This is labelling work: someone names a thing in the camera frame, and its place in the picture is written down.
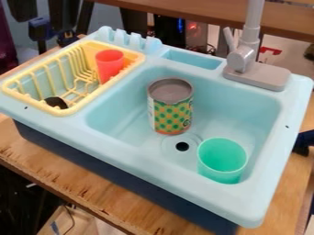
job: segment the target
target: plastic cup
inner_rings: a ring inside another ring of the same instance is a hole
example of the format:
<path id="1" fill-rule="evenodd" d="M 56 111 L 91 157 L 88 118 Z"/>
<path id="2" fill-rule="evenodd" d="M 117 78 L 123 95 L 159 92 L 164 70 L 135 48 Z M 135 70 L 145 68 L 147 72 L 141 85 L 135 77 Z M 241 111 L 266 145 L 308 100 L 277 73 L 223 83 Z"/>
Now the plastic cup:
<path id="1" fill-rule="evenodd" d="M 96 56 L 100 83 L 106 83 L 123 68 L 123 53 L 120 50 L 102 50 Z"/>
<path id="2" fill-rule="evenodd" d="M 197 149 L 198 173 L 224 184 L 237 184 L 248 162 L 245 150 L 235 141 L 215 138 Z"/>

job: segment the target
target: wooden shelf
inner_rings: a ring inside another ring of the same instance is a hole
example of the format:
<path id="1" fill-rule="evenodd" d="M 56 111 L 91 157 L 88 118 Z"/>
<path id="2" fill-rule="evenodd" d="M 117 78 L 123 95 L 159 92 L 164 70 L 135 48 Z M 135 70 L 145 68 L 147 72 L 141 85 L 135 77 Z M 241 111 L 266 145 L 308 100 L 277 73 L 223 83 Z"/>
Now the wooden shelf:
<path id="1" fill-rule="evenodd" d="M 242 28 L 247 0 L 89 0 L 168 17 L 181 17 L 219 26 Z M 262 32 L 314 42 L 314 10 L 266 2 Z"/>
<path id="2" fill-rule="evenodd" d="M 312 4 L 314 5 L 314 0 L 287 0 L 288 3 L 298 3 L 298 4 Z"/>

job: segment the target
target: dish rack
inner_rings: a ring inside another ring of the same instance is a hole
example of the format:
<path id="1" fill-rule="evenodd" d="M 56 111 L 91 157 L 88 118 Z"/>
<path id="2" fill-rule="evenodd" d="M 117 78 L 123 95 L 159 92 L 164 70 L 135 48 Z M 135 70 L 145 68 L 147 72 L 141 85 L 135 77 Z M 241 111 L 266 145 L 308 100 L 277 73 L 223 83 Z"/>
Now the dish rack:
<path id="1" fill-rule="evenodd" d="M 101 84 L 95 55 L 109 49 L 123 52 L 123 68 L 108 82 Z M 95 40 L 83 40 L 4 81 L 2 89 L 6 95 L 54 116 L 67 116 L 91 102 L 144 60 L 143 54 L 133 50 Z M 45 99 L 54 96 L 61 98 L 68 108 L 49 106 Z"/>

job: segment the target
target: gray faucet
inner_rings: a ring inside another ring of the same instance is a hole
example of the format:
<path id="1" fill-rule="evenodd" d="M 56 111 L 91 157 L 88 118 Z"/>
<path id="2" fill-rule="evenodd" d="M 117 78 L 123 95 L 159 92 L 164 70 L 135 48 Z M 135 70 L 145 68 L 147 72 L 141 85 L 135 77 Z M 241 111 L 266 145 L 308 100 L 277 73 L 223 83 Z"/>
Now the gray faucet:
<path id="1" fill-rule="evenodd" d="M 237 47 L 234 45 L 230 28 L 224 28 L 230 53 L 223 76 L 240 83 L 277 92 L 283 91 L 291 72 L 284 68 L 255 61 L 260 45 L 259 33 L 265 1 L 248 1 L 245 25 Z"/>

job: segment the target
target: toy sink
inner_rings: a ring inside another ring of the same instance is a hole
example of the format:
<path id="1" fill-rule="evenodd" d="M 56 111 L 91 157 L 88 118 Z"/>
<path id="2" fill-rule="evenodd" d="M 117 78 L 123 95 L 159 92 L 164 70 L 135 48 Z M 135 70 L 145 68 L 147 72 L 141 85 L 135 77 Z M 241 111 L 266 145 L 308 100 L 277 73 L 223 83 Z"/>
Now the toy sink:
<path id="1" fill-rule="evenodd" d="M 14 74 L 2 84 L 2 111 L 243 227 L 261 225 L 298 134 L 312 81 L 292 74 L 283 92 L 236 83 L 222 77 L 223 59 L 108 27 L 24 71 L 87 40 L 136 51 L 145 54 L 145 59 L 80 109 L 62 117 L 4 93 L 6 81 L 18 76 Z M 163 77 L 184 78 L 194 86 L 193 124 L 184 134 L 161 135 L 150 127 L 146 87 Z M 14 86 L 9 88 L 21 93 Z M 234 140 L 245 149 L 249 162 L 238 184 L 220 184 L 197 173 L 196 148 L 202 140 L 213 137 Z M 188 149 L 176 149 L 179 142 L 186 143 Z"/>

